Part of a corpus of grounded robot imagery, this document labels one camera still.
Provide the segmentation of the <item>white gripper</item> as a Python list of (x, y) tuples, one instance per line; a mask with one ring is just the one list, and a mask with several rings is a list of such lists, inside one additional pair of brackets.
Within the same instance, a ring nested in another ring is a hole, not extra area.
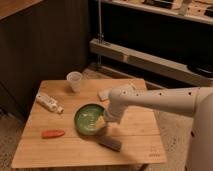
[[(125, 112), (124, 105), (110, 102), (108, 106), (104, 109), (104, 117), (107, 122), (120, 123), (124, 115), (124, 112)], [(101, 129), (105, 127), (106, 126), (105, 120), (103, 117), (99, 117), (95, 123), (95, 128)]]

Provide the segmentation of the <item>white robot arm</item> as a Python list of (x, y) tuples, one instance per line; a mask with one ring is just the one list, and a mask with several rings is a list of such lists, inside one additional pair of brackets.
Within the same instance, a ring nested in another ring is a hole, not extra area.
[(132, 83), (103, 91), (107, 122), (120, 123), (129, 106), (141, 106), (193, 117), (186, 171), (213, 171), (213, 87), (139, 90)]

